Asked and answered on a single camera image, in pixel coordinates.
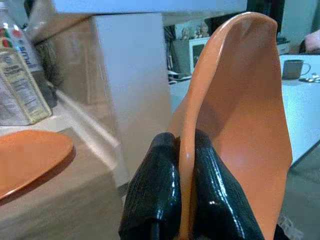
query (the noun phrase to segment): gray mug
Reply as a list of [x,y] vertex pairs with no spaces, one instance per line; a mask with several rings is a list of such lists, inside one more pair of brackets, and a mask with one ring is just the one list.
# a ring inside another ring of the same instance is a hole
[[[303,65],[308,65],[309,69],[305,73],[301,74]],[[304,63],[303,60],[286,60],[283,65],[282,79],[299,79],[300,76],[306,75],[311,69],[310,64]]]

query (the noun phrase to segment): bottle label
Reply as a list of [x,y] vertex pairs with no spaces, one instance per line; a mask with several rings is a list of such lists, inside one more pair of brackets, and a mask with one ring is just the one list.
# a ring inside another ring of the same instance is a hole
[[29,70],[31,72],[41,71],[42,67],[39,64],[37,53],[31,45],[32,43],[26,38],[22,30],[18,27],[9,27],[7,29],[7,32],[9,34],[9,37],[12,39],[15,48],[21,54],[25,64],[28,66]]

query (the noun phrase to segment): nutrition facts label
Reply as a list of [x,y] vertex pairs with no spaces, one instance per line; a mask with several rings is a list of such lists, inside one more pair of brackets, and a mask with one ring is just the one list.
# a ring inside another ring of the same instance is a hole
[[51,110],[28,71],[12,48],[0,49],[0,124],[28,125],[50,116]]

